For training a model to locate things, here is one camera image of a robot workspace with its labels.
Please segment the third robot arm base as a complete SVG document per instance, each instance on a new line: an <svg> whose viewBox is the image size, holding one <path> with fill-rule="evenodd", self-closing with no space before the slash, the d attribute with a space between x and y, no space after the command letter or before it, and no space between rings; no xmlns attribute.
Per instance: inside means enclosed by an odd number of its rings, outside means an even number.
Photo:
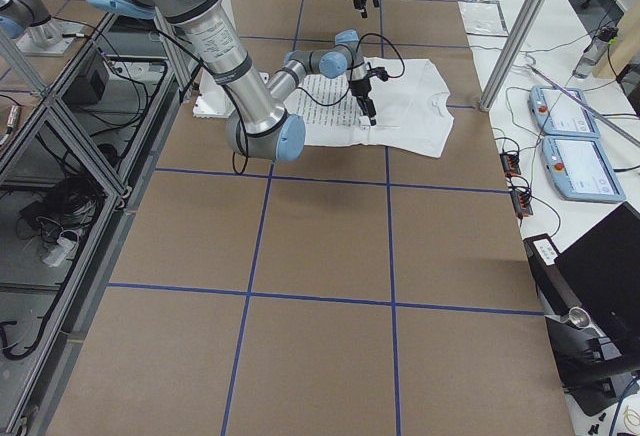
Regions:
<svg viewBox="0 0 640 436"><path fill-rule="evenodd" d="M30 56L62 56L84 25L56 21L42 0L1 0L1 29Z"/></svg>

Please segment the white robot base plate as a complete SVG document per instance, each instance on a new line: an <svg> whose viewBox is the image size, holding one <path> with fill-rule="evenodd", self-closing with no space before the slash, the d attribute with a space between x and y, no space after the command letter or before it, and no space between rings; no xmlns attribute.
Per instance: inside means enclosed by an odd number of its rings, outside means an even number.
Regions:
<svg viewBox="0 0 640 436"><path fill-rule="evenodd" d="M227 119L233 110L233 105L224 90L215 83L209 73L203 71L193 115L201 119Z"/></svg>

